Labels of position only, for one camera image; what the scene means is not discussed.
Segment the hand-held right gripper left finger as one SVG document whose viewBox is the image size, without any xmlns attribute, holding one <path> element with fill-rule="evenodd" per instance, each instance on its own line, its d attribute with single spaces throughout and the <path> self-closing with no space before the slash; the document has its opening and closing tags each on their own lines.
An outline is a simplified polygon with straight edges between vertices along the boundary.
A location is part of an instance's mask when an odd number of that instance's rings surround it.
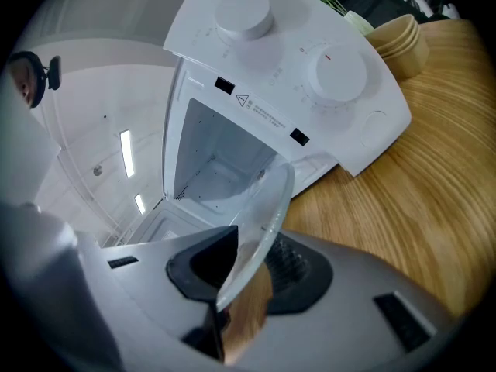
<svg viewBox="0 0 496 372">
<path fill-rule="evenodd" d="M 224 363 L 216 301 L 237 246 L 235 226 L 104 249 L 79 237 L 89 293 L 122 364 Z"/>
</svg>

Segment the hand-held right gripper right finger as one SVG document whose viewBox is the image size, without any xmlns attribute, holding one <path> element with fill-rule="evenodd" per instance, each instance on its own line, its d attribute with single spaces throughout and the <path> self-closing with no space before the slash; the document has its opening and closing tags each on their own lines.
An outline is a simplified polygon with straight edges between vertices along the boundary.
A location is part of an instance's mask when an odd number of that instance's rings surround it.
<svg viewBox="0 0 496 372">
<path fill-rule="evenodd" d="M 416 371 L 454 325 L 427 290 L 362 250 L 282 231 L 267 263 L 275 294 L 240 370 Z"/>
</svg>

